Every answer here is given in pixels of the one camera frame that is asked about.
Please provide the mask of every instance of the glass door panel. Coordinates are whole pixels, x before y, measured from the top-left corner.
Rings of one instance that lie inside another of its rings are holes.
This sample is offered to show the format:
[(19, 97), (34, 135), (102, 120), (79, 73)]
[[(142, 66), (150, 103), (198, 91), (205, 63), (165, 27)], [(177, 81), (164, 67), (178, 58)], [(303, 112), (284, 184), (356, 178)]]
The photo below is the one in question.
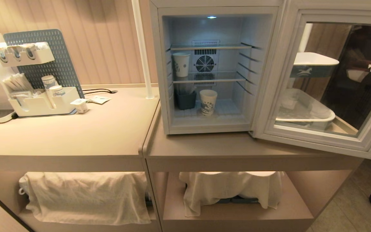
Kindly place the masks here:
[(371, 25), (308, 23), (275, 126), (357, 137), (371, 117)]

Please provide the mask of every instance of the mini fridge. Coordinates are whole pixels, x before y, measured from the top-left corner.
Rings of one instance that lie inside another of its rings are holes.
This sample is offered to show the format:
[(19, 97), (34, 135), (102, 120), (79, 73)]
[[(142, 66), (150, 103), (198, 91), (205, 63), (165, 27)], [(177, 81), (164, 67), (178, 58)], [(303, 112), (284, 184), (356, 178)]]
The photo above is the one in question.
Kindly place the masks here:
[[(148, 3), (166, 134), (247, 131), (371, 158), (370, 0)], [(209, 116), (202, 90), (216, 93)]]

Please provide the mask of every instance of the towel-covered item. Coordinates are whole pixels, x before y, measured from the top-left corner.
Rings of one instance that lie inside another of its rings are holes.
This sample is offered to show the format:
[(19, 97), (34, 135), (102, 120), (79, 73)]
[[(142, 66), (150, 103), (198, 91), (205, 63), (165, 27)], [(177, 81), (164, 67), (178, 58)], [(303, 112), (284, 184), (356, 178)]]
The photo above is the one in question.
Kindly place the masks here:
[(26, 206), (41, 222), (87, 225), (151, 223), (143, 172), (28, 172), (20, 186)]
[(181, 172), (187, 184), (184, 194), (186, 217), (200, 216), (201, 206), (240, 195), (258, 198), (263, 208), (277, 209), (283, 172)]

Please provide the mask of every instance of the pegboard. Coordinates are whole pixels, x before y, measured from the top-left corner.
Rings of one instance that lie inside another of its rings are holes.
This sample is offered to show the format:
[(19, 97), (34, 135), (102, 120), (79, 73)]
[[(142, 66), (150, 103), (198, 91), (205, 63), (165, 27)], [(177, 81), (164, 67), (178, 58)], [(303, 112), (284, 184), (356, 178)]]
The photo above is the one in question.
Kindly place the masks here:
[(4, 39), (8, 46), (47, 42), (55, 60), (43, 64), (18, 66), (19, 72), (25, 73), (25, 76), (34, 89), (44, 88), (41, 77), (53, 75), (59, 85), (63, 87), (75, 86), (80, 98), (84, 98), (80, 82), (78, 81), (64, 37), (60, 30), (50, 29), (7, 33), (4, 34)]

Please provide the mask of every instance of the tiled floor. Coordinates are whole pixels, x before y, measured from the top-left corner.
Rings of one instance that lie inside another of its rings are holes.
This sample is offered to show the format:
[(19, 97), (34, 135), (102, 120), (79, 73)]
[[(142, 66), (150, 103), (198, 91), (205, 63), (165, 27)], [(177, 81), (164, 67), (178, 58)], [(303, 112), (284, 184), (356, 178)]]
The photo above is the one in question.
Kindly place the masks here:
[(307, 232), (371, 232), (371, 160), (365, 160)]

